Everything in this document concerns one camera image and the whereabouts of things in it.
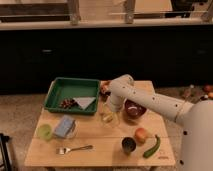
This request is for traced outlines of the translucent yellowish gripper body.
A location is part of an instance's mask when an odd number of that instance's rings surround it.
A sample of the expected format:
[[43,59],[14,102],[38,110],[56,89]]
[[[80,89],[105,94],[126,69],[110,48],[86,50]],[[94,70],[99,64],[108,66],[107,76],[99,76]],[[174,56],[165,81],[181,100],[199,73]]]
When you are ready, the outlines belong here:
[[100,117],[101,122],[108,127],[115,128],[120,124],[118,114],[116,112],[112,112],[106,103],[102,104]]

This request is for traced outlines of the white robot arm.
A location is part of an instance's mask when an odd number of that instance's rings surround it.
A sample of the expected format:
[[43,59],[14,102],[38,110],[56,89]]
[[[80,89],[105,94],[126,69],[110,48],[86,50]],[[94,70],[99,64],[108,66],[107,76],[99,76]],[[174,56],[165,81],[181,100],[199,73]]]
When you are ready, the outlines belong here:
[[110,93],[107,106],[112,112],[131,100],[183,127],[178,171],[213,171],[213,100],[195,104],[135,87],[129,74],[105,81],[102,93]]

